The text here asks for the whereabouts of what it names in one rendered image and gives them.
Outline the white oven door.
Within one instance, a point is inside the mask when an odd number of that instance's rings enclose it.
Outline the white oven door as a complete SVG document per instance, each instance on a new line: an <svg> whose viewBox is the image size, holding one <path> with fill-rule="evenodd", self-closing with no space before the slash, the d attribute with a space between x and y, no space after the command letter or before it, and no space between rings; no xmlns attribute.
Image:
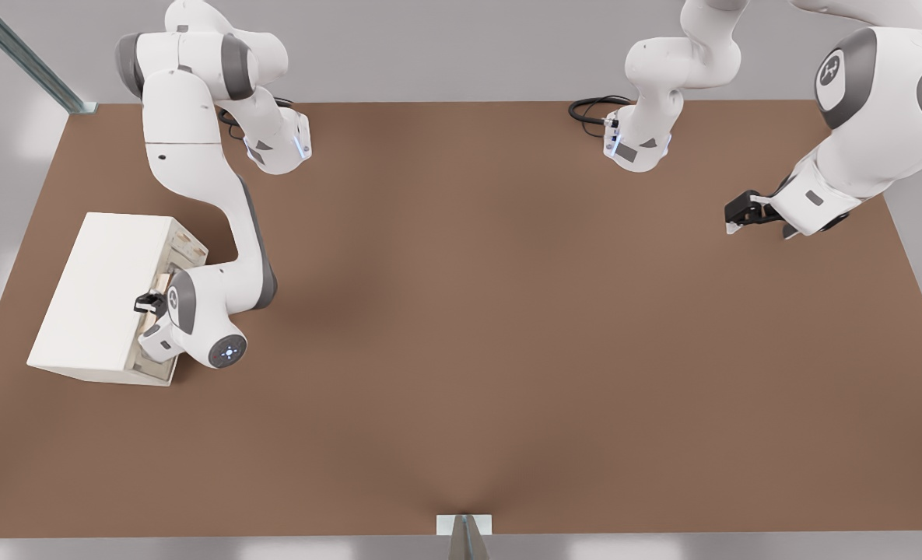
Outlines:
<svg viewBox="0 0 922 560"><path fill-rule="evenodd" d="M126 249L126 293L137 297L152 289L159 273L195 268L207 262L208 249L172 217L126 214L130 242ZM128 385L168 387L183 351L159 329L160 316L138 314L132 320L124 373Z"/></svg>

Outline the white oven body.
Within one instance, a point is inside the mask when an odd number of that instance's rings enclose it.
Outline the white oven body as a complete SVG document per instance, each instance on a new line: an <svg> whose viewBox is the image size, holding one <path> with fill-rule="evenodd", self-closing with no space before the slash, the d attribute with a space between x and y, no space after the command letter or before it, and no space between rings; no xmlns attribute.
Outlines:
<svg viewBox="0 0 922 560"><path fill-rule="evenodd" d="M168 387L176 361L142 355L135 301L167 269L180 227L169 216L87 213L26 364L88 382Z"/></svg>

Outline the silver frame post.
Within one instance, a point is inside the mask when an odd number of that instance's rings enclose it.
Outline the silver frame post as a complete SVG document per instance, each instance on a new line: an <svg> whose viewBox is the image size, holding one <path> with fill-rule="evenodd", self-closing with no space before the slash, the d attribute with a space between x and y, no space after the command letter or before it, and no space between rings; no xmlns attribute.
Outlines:
<svg viewBox="0 0 922 560"><path fill-rule="evenodd" d="M51 68L48 67L48 64L45 64L44 61L23 42L23 40L19 38L19 35L17 35L1 17L0 48L10 59L15 61L17 66L22 68L30 78L33 78L33 80L40 85L63 110L66 110L67 114L96 113L98 108L97 103L85 102L85 100L80 99L80 96L77 96L76 93L73 92L73 89L70 89L69 85L66 85L66 82L63 82L62 79L55 74L55 71L52 71Z"/></svg>
<svg viewBox="0 0 922 560"><path fill-rule="evenodd" d="M490 514L436 515L436 535L450 536L447 560L490 560L483 538L492 534Z"/></svg>

